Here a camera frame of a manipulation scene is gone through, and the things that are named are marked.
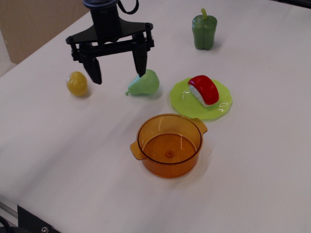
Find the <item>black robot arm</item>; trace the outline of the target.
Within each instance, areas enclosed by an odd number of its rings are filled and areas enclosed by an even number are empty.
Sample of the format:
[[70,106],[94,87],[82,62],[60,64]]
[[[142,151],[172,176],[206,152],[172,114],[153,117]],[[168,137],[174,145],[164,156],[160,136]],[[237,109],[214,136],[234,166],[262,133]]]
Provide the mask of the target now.
[[147,53],[154,47],[153,25],[125,21],[118,12],[132,15],[138,10],[139,2],[136,1],[131,11],[126,11],[119,0],[85,0],[83,4],[90,10],[93,25],[66,39],[73,59],[83,64],[94,83],[101,84],[98,57],[130,51],[137,74],[142,77],[146,73]]

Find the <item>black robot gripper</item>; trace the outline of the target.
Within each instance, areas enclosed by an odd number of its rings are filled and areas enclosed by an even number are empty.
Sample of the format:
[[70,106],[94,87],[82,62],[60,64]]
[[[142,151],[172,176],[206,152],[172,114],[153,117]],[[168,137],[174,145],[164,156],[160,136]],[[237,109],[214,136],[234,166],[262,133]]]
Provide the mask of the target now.
[[89,77],[96,84],[102,84],[102,75],[97,57],[132,51],[138,75],[146,73],[147,52],[154,47],[151,34],[153,25],[143,22],[129,22],[119,17],[118,10],[134,14],[139,5],[127,12],[121,4],[86,4],[90,10],[93,25],[75,35],[66,43],[71,46],[73,59],[83,63]]

